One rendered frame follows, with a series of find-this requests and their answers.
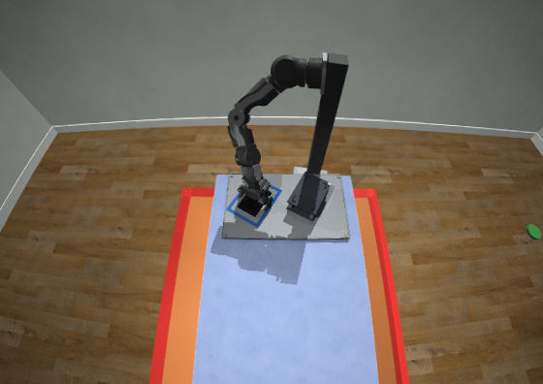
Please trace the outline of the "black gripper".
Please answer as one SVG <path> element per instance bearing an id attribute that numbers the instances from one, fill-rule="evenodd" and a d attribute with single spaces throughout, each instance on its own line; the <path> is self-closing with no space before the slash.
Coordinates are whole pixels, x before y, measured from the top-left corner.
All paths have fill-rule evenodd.
<path id="1" fill-rule="evenodd" d="M 240 192 L 239 197 L 242 194 L 245 194 L 254 200 L 258 200 L 258 202 L 261 205 L 266 205 L 264 207 L 264 211 L 266 211 L 273 201 L 272 196 L 269 196 L 267 198 L 265 197 L 265 194 L 269 190 L 270 187 L 271 187 L 270 182 L 267 181 L 264 177 L 262 177 L 262 179 L 259 181 L 259 183 L 256 185 L 255 188 L 250 188 L 250 187 L 247 188 L 246 186 L 240 185 L 240 187 L 238 188 L 238 191 Z"/>

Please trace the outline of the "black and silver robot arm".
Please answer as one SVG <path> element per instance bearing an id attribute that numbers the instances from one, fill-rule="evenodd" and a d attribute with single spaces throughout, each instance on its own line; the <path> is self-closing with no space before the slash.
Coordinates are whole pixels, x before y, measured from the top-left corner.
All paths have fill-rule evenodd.
<path id="1" fill-rule="evenodd" d="M 268 105 L 286 87 L 304 87 L 308 83 L 308 88 L 320 89 L 320 94 L 324 94 L 327 53 L 323 52 L 323 58 L 309 58 L 306 65 L 305 61 L 305 58 L 291 55 L 277 57 L 271 64 L 271 74 L 266 77 L 267 80 L 261 78 L 229 112 L 229 136 L 233 147 L 240 147 L 236 148 L 235 159 L 241 169 L 242 186 L 255 188 L 263 177 L 259 164 L 261 154 L 254 144 L 252 130 L 246 125 L 250 120 L 249 111 L 256 106 Z"/>

